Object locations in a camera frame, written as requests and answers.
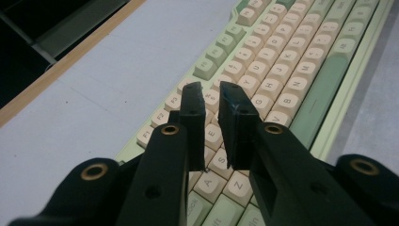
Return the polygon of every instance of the space bar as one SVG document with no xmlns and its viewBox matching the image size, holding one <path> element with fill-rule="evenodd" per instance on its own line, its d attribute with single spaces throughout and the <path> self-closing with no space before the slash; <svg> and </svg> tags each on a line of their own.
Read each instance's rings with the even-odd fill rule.
<svg viewBox="0 0 399 226">
<path fill-rule="evenodd" d="M 290 130 L 308 149 L 313 143 L 348 65 L 348 60 L 343 56 L 328 57 L 296 113 Z"/>
</svg>

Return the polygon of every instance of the keyboard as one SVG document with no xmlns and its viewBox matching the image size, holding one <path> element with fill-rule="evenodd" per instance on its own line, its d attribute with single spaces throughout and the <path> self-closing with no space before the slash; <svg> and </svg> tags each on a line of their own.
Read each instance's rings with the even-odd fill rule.
<svg viewBox="0 0 399 226">
<path fill-rule="evenodd" d="M 200 81 L 206 104 L 205 172 L 189 173 L 188 225 L 265 225 L 248 171 L 227 169 L 217 122 L 220 81 L 241 86 L 263 121 L 290 128 L 328 156 L 393 0 L 242 0 L 218 37 L 117 155 L 145 152 L 153 128 Z"/>
</svg>

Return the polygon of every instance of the black plastic part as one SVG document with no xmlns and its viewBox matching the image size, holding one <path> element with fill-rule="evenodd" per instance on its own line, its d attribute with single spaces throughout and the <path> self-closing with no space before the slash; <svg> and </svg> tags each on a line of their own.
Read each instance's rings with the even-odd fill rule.
<svg viewBox="0 0 399 226">
<path fill-rule="evenodd" d="M 288 128 L 259 124 L 256 150 L 249 180 L 266 225 L 375 225 Z"/>
<path fill-rule="evenodd" d="M 243 89 L 220 82 L 218 122 L 222 131 L 228 167 L 247 170 L 253 158 L 256 125 L 261 123 L 258 110 Z"/>
<path fill-rule="evenodd" d="M 190 171 L 204 171 L 205 101 L 200 82 L 185 85 L 182 92 L 179 123 L 188 134 L 188 163 Z"/>
<path fill-rule="evenodd" d="M 32 218 L 19 218 L 10 226 L 111 225 L 124 194 L 115 185 L 119 165 L 111 159 L 86 161 L 64 179 L 44 210 Z"/>
<path fill-rule="evenodd" d="M 156 127 L 115 225 L 185 225 L 187 183 L 186 129 Z"/>
<path fill-rule="evenodd" d="M 398 225 L 399 177 L 377 161 L 358 154 L 338 159 L 334 177 L 378 224 Z"/>
<path fill-rule="evenodd" d="M 179 123 L 180 111 L 171 110 L 169 112 L 168 123 Z"/>
</svg>

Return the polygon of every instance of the desk surface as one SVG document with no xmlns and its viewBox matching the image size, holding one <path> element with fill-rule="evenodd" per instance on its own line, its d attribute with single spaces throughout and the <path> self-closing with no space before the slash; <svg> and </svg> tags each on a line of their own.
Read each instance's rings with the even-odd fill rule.
<svg viewBox="0 0 399 226">
<path fill-rule="evenodd" d="M 77 164 L 113 158 L 230 18 L 235 1 L 147 0 L 0 129 L 0 225 L 37 214 Z M 334 154 L 399 172 L 398 2 Z"/>
</svg>

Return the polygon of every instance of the green keycap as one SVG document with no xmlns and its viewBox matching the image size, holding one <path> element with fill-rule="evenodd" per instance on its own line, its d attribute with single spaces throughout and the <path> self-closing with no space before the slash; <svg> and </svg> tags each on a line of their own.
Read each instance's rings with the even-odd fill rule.
<svg viewBox="0 0 399 226">
<path fill-rule="evenodd" d="M 227 57 L 226 52 L 222 48 L 216 45 L 211 45 L 206 50 L 206 56 L 210 60 L 212 60 L 217 67 L 219 67 Z"/>
<path fill-rule="evenodd" d="M 334 98 L 349 61 L 342 56 L 329 56 L 296 113 L 290 130 L 306 148 L 310 148 Z"/>
<path fill-rule="evenodd" d="M 243 212 L 244 208 L 241 205 L 222 194 L 217 199 L 214 208 L 203 222 L 203 225 L 235 225 Z"/>
<path fill-rule="evenodd" d="M 295 0 L 278 0 L 276 3 L 277 4 L 282 4 L 287 8 L 287 10 L 290 9 L 290 7 L 294 4 Z"/>
<path fill-rule="evenodd" d="M 355 0 L 337 0 L 332 5 L 326 17 L 329 21 L 336 21 L 337 23 L 343 23 L 349 11 L 355 4 Z"/>
<path fill-rule="evenodd" d="M 227 54 L 231 53 L 237 42 L 228 34 L 221 34 L 216 39 L 216 45 L 222 48 Z"/>
<path fill-rule="evenodd" d="M 320 15 L 326 15 L 333 2 L 334 0 L 316 0 L 313 5 L 311 5 L 308 14 L 318 13 Z"/>
<path fill-rule="evenodd" d="M 249 0 L 241 0 L 241 2 L 237 5 L 235 9 L 237 9 L 237 12 L 240 13 L 243 8 L 245 8 L 248 5 Z"/>
<path fill-rule="evenodd" d="M 204 80 L 209 80 L 212 76 L 214 76 L 217 70 L 217 66 L 212 60 L 209 58 L 201 57 L 196 62 L 196 67 L 194 68 L 193 74 Z"/>
<path fill-rule="evenodd" d="M 232 36 L 232 38 L 238 42 L 246 35 L 246 31 L 241 25 L 238 24 L 230 24 L 226 28 L 226 34 Z"/>
<path fill-rule="evenodd" d="M 237 226 L 265 226 L 261 211 L 255 206 L 249 204 L 246 212 L 244 212 L 243 216 L 238 222 Z"/>
<path fill-rule="evenodd" d="M 187 201 L 187 225 L 201 225 L 211 208 L 210 202 L 203 199 L 196 192 L 191 191 Z"/>
</svg>

